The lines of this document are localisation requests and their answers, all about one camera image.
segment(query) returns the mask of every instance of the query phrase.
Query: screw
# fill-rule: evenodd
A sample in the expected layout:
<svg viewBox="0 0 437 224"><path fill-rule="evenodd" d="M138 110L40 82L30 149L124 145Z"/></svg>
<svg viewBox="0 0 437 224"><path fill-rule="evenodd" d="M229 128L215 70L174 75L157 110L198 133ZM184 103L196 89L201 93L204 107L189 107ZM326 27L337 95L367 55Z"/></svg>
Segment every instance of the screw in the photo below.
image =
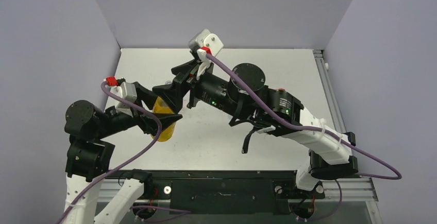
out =
<svg viewBox="0 0 437 224"><path fill-rule="evenodd" d="M316 188L315 188L315 191L317 192L317 193L320 193L320 194L322 194L323 193L323 191L324 191L324 189L323 189L323 186L321 186L321 185L318 185Z"/></svg>
<svg viewBox="0 0 437 224"><path fill-rule="evenodd" d="M278 193L278 194L281 194L282 193L282 187L280 185L275 187L275 192Z"/></svg>
<svg viewBox="0 0 437 224"><path fill-rule="evenodd" d="M170 192L172 192L172 188L170 187L170 186L166 186L166 187L164 187L164 193L165 194L170 194Z"/></svg>

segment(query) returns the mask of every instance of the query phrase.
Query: white bracket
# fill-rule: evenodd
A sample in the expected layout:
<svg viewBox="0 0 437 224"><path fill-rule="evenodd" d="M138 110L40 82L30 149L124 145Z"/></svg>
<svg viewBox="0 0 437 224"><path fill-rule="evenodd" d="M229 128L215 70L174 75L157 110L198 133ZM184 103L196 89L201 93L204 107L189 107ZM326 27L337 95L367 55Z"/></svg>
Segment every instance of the white bracket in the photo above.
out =
<svg viewBox="0 0 437 224"><path fill-rule="evenodd" d="M347 135L340 134L328 127L323 118L315 118L307 108L300 111L300 123L303 126L322 128L322 132L302 130L283 135L282 137L295 140L313 150L330 165L349 163L349 156L352 155L352 150L349 147L342 145L339 140L326 134L325 131L329 130L345 141L347 141Z"/></svg>
<svg viewBox="0 0 437 224"><path fill-rule="evenodd" d="M259 134L262 134L262 133L267 133L267 132L270 132L270 131L273 131L273 130L276 130L276 127L272 125L270 127L259 129L256 132L259 133Z"/></svg>
<svg viewBox="0 0 437 224"><path fill-rule="evenodd" d="M83 191L90 182L87 182L85 177L72 175L71 178L67 177L67 196L65 199L65 210L73 206L67 217L65 217L62 224L88 224L93 223L98 194L100 192L100 187L103 180L98 182L95 186L89 189L75 204L71 203L76 198L76 196Z"/></svg>
<svg viewBox="0 0 437 224"><path fill-rule="evenodd" d="M200 48L196 51L199 59L202 61L197 70L196 79L198 80L211 64L211 60L206 57L206 54L209 53L213 56L217 56L220 50L223 49L224 45L216 34L204 29L190 41L189 47L191 50L194 48Z"/></svg>
<svg viewBox="0 0 437 224"><path fill-rule="evenodd" d="M120 84L120 86L114 89L114 94L127 100L128 102L134 102L135 100L137 100L137 91L135 90L135 86L132 83L123 82L122 84ZM115 100L114 106L117 111L132 116L132 112L129 106L121 103L118 100Z"/></svg>
<svg viewBox="0 0 437 224"><path fill-rule="evenodd" d="M129 212L132 204L144 193L144 184L136 179L128 179L122 188L94 218L94 224L119 224Z"/></svg>
<svg viewBox="0 0 437 224"><path fill-rule="evenodd" d="M315 185L319 182L311 176L308 168L310 167L310 160L307 160L305 164L301 165L296 174L296 187L303 189L304 191L312 191Z"/></svg>

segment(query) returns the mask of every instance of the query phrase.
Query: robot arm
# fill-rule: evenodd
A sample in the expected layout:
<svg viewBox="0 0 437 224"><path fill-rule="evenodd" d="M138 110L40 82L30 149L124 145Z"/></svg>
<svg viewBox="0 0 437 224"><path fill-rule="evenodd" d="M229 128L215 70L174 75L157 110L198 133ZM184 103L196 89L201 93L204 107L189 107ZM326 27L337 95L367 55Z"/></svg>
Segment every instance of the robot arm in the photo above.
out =
<svg viewBox="0 0 437 224"><path fill-rule="evenodd" d="M153 92L169 104L175 113L181 110L182 98L190 91L188 108L194 108L198 101L203 101L232 115L230 126L241 123L254 126L244 139L243 153L248 152L250 136L255 131L292 139L306 146L310 149L310 159L298 170L296 185L299 189L311 191L319 179L333 180L358 172L357 158L352 155L351 149L325 134L325 131L334 132L355 145L353 133L336 132L325 124L324 119L316 118L300 100L284 89L270 89L265 85L264 72L256 65L242 63L235 66L232 71L278 116L293 125L319 127L322 132L296 131L282 126L265 113L233 79L226 81L213 75L214 65L205 58L206 54L214 56L223 47L217 35L204 30L191 40L189 46L194 60L172 69L176 77L171 85L153 88ZM205 62L208 62L208 66L200 68L199 65L205 65Z"/></svg>
<svg viewBox="0 0 437 224"><path fill-rule="evenodd" d="M308 147L310 159L302 164L296 175L298 189L312 191L319 179L332 180L358 172L357 159L351 149L324 131L330 130L355 145L353 133L337 133L284 89L270 89L265 85L264 72L256 65L242 63L235 66L233 72L281 118L297 126L320 127L322 131L296 131L282 126L265 113L234 80L226 81L213 75L214 65L206 54L216 55L223 48L217 35L204 30L190 41L189 46L194 59L172 68L175 75L172 84L156 86L150 91L137 82L107 78L108 85L115 87L116 94L126 101L138 106L142 106L143 101L149 109L152 109L157 97L161 97L175 113L155 114L163 129L182 118L177 113L182 109L183 97L190 91L188 108L194 108L198 101L203 101L232 115L230 126L241 123L253 125L252 131L244 139L242 153L248 152L250 136L255 131L292 139ZM65 118L65 131L70 134L71 143L66 165L66 209L71 206L78 192L108 170L114 145L101 139L133 126L139 126L144 133L155 135L157 132L153 120L120 102L103 112L88 101L80 100L68 108ZM151 175L141 170L134 171L137 174L127 177L122 189L96 217L94 214L102 181L87 191L63 223L119 223L133 202L151 188Z"/></svg>

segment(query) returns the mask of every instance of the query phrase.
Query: white table surface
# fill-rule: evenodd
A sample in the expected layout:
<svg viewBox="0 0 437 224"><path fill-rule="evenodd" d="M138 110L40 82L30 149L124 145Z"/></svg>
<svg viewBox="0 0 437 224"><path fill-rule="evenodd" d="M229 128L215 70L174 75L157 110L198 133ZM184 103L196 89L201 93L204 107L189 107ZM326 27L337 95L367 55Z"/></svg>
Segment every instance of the white table surface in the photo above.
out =
<svg viewBox="0 0 437 224"><path fill-rule="evenodd" d="M242 62L259 66L270 88L284 88L300 99L316 117L333 127L328 103L312 50L308 49L223 49L217 56L229 68ZM116 69L116 78L138 81L148 89L172 80L171 68L192 59L188 49L126 48ZM229 80L220 68L214 74ZM251 125L229 127L230 115L203 102L187 109L176 124L173 137L157 142L146 154L124 169L148 170L295 170L308 160L308 149L293 140L253 134L248 154L241 154L243 140ZM114 105L109 98L106 108ZM143 149L152 138L138 127L104 139L115 145L110 168Z"/></svg>

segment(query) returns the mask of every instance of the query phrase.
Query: joint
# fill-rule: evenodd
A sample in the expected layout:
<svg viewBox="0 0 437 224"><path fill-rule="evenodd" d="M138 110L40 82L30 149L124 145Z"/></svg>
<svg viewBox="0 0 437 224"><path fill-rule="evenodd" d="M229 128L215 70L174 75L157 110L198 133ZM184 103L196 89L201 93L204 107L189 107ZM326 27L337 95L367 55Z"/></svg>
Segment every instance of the joint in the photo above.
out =
<svg viewBox="0 0 437 224"><path fill-rule="evenodd" d="M350 131L350 132L346 132L346 133L343 133L343 134L347 136L347 140L350 142L350 144L351 144L352 146L354 146L354 147L357 146L357 142L356 142L356 140L355 140L355 133L353 133L352 131Z"/></svg>
<svg viewBox="0 0 437 224"><path fill-rule="evenodd" d="M349 156L346 164L330 165L314 151L310 151L310 171L312 177L322 180L347 178L358 172L358 160Z"/></svg>
<svg viewBox="0 0 437 224"><path fill-rule="evenodd" d="M120 85L115 89L115 94L128 102L134 103L137 100L137 90L133 83L128 83L124 79L117 80L117 82L121 82ZM115 109L117 111L126 113L129 116L133 116L130 106L116 100L115 101Z"/></svg>
<svg viewBox="0 0 437 224"><path fill-rule="evenodd" d="M276 127L273 126L273 125L270 125L269 127L265 127L265 128L259 129L256 132L258 134L263 134L263 133L268 133L268 132L271 132L271 131L274 131L274 130L276 130Z"/></svg>
<svg viewBox="0 0 437 224"><path fill-rule="evenodd" d="M197 52L199 48L206 47L210 50L209 54L216 56L224 45L217 35L204 29L190 40L188 46L192 52Z"/></svg>
<svg viewBox="0 0 437 224"><path fill-rule="evenodd" d="M69 201L65 201L65 204L66 205L68 205L68 206L70 206L70 207L73 207L73 208L85 208L85 204L84 203L81 203L81 204L79 204L79 203L77 203L77 204L71 204L71 202L69 202Z"/></svg>
<svg viewBox="0 0 437 224"><path fill-rule="evenodd" d="M136 179L140 183L146 184L152 181L152 173L145 170L133 169L126 173L126 179Z"/></svg>
<svg viewBox="0 0 437 224"><path fill-rule="evenodd" d="M125 82L126 80L124 78L121 79L116 79L115 77L111 76L111 77L107 77L106 78L106 82L108 83L108 86L110 87L117 87L120 86L123 82Z"/></svg>
<svg viewBox="0 0 437 224"><path fill-rule="evenodd" d="M115 145L103 141L98 144L81 140L72 143L67 152L67 176L79 175L91 182L109 169L114 148Z"/></svg>
<svg viewBox="0 0 437 224"><path fill-rule="evenodd" d="M211 49L210 48L208 48L206 46L203 46L203 47L201 47L201 49L206 51L207 54L211 54Z"/></svg>

